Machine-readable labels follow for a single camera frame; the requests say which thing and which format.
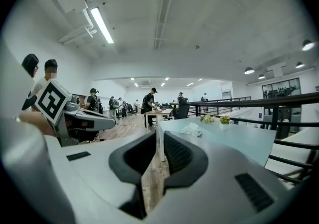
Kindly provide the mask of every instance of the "black metal railing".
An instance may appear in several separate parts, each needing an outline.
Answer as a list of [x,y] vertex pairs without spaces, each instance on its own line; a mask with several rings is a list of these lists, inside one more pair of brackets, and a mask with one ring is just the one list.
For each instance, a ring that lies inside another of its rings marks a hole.
[[[233,117],[230,117],[230,119],[236,122],[243,121],[248,123],[261,124],[263,126],[262,128],[265,128],[266,126],[271,126],[271,129],[276,130],[278,133],[278,131],[280,131],[283,126],[319,127],[319,122],[282,122],[282,120],[279,120],[279,116],[278,116],[279,107],[294,107],[294,106],[314,104],[314,103],[319,103],[319,93],[309,93],[309,94],[301,94],[301,95],[290,96],[290,97],[260,99],[260,100],[251,100],[251,97],[244,97],[244,98],[236,98],[236,99],[190,102],[188,103],[188,105],[190,107],[190,110],[191,108],[192,110],[189,111],[189,113],[191,114],[189,114],[188,116],[213,115],[215,117],[221,117],[220,115],[223,113],[233,112],[235,110],[240,110],[241,108],[247,108],[247,107],[271,108],[273,109],[272,121],[250,120],[250,119],[233,118]],[[174,103],[172,105],[174,105],[174,109],[175,109],[178,104]],[[299,177],[297,179],[289,177],[288,174],[283,175],[283,174],[279,174],[272,171],[274,174],[276,174],[279,178],[287,182],[291,182],[293,184],[300,183],[305,177],[311,174],[311,171],[315,167],[313,165],[313,161],[316,156],[316,151],[319,150],[319,145],[286,142],[286,141],[281,141],[279,139],[275,139],[274,143],[285,145],[287,147],[297,147],[297,148],[310,150],[310,154],[308,156],[306,163],[301,163],[301,162],[270,155],[269,158],[275,161],[301,167],[301,170],[299,170],[298,172]]]

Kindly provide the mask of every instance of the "flower pot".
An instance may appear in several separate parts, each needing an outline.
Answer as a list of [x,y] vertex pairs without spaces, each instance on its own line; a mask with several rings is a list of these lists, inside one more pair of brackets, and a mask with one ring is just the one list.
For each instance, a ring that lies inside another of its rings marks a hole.
[[219,124],[219,127],[220,127],[221,130],[227,130],[227,129],[229,128],[229,124],[222,124],[222,123],[220,123],[220,124]]

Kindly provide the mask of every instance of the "potted flower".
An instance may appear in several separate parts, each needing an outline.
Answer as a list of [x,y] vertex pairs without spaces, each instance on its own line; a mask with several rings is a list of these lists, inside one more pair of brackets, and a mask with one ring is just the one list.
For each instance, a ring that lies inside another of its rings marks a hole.
[[229,128],[230,119],[228,116],[220,117],[220,124],[219,127],[221,130],[227,130]]
[[215,117],[210,116],[210,115],[205,115],[205,116],[200,117],[200,121],[203,121],[205,123],[210,123],[210,122],[215,121]]

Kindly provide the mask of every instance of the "wooden table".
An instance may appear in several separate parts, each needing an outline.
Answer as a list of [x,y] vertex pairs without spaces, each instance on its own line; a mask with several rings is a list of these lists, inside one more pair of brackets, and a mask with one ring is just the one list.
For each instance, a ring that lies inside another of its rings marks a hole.
[[149,115],[156,116],[156,125],[158,125],[158,123],[159,123],[158,116],[159,115],[160,116],[163,116],[163,115],[171,116],[171,118],[173,119],[173,109],[165,109],[165,110],[161,110],[161,112],[156,112],[156,111],[152,110],[152,111],[146,112],[145,115],[146,115],[146,129],[148,130],[150,128],[149,122],[148,122]]
[[161,161],[164,161],[164,132],[180,132],[181,129],[191,122],[196,123],[202,131],[200,137],[194,137],[196,140],[216,142],[233,147],[258,164],[262,166],[266,165],[273,148],[276,131],[235,124],[230,124],[228,130],[221,130],[219,128],[219,119],[216,119],[212,123],[204,123],[197,118],[159,122],[157,134],[159,137]]

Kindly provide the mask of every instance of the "wooden floor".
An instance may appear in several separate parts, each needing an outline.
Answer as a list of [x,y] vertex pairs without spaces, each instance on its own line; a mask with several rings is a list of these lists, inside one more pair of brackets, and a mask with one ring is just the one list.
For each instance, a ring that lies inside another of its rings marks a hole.
[[[116,140],[116,138],[142,131],[145,131],[144,116],[137,114],[120,119],[114,128],[100,132],[99,137],[105,140]],[[157,141],[156,148],[155,156],[142,176],[143,196],[147,213],[150,213],[161,200],[164,179],[169,176],[167,161],[161,162],[160,160],[159,141]]]

